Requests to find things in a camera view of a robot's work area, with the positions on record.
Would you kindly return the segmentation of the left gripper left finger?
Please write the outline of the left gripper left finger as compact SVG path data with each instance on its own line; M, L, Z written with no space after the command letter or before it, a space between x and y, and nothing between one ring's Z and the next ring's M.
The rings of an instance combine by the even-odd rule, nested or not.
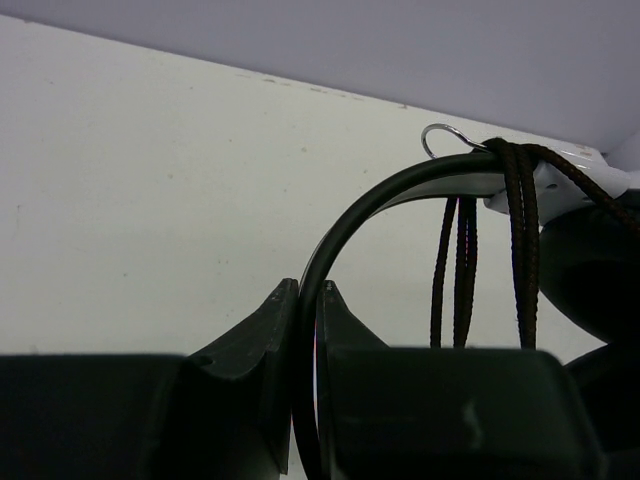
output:
M277 479L298 284L189 356L5 355L5 479Z

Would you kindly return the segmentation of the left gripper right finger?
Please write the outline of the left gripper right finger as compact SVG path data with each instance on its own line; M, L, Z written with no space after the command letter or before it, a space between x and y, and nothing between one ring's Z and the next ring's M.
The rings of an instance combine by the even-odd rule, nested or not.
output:
M316 304L327 479L599 479L577 388L544 351L391 347L326 282Z

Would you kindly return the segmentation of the white black headphones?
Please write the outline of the white black headphones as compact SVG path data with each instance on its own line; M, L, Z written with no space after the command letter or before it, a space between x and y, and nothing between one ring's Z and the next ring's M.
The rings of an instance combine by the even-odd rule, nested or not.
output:
M599 479L639 475L639 185L603 162L576 164L499 138L428 161L360 197L314 251L298 301L295 438L306 476L321 466L316 304L341 249L371 217L446 199L428 348L466 345L478 259L477 202L508 214L519 350L555 357L574 382L603 454Z

